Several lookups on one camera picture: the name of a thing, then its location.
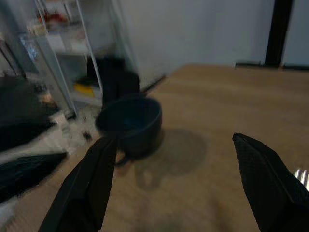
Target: clutter on floor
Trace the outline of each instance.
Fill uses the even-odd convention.
[[[62,159],[63,152],[72,154],[79,147],[90,143],[92,138],[98,138],[98,132],[94,124],[99,112],[99,108],[88,106],[79,111],[80,116],[76,120],[66,120],[65,115],[62,112],[58,112],[51,117],[53,122],[46,124],[24,123],[2,127],[3,133],[1,133],[2,137],[0,140],[0,147],[2,148],[0,152],[0,182],[5,180],[10,182],[8,178],[15,179],[11,183],[21,181],[18,184],[21,189],[16,194],[20,194],[24,190],[36,185],[55,168],[52,165],[53,160],[51,160],[53,155],[46,156],[46,154],[61,152],[59,155]],[[52,166],[46,166],[47,161],[51,161]],[[35,168],[38,168],[37,171],[39,172],[44,170],[46,173],[41,172],[41,175],[39,175],[38,172],[35,178],[27,177],[26,171],[31,171],[30,175],[32,176]],[[11,170],[13,174],[19,176],[9,175],[8,173],[4,174],[1,170],[6,172]],[[7,200],[10,196],[15,195],[14,192],[5,190],[5,185],[2,184],[0,183],[0,229],[14,218],[14,206],[18,201],[15,198],[14,201],[2,202],[5,199],[1,198],[1,196],[4,197],[1,194],[1,190],[10,194],[6,197]]]

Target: black fabric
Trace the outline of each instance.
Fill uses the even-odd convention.
[[[0,165],[0,203],[39,184],[66,155],[56,153],[22,157]]]
[[[103,107],[121,97],[140,92],[139,76],[124,70],[106,69],[103,80]]]
[[[116,157],[116,141],[101,138],[64,180],[40,232],[95,232],[103,223]]]
[[[54,123],[17,123],[0,126],[0,152],[30,142]]]
[[[21,77],[0,78],[0,128],[18,123],[45,123],[59,109],[39,101],[36,85]]]
[[[278,154],[240,133],[233,141],[243,188],[260,230],[308,231],[309,193]]]
[[[125,95],[140,92],[140,78],[137,74],[126,70],[124,59],[106,56],[96,58],[96,63],[103,83],[103,107]],[[87,63],[86,79],[92,85],[98,83],[91,58]]]

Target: table surface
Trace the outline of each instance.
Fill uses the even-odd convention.
[[[309,74],[185,65],[150,94],[162,104],[164,140],[115,171],[101,231],[259,231],[242,188],[232,136],[268,145],[290,171],[309,169]],[[37,231],[80,149],[25,194],[7,231]]]

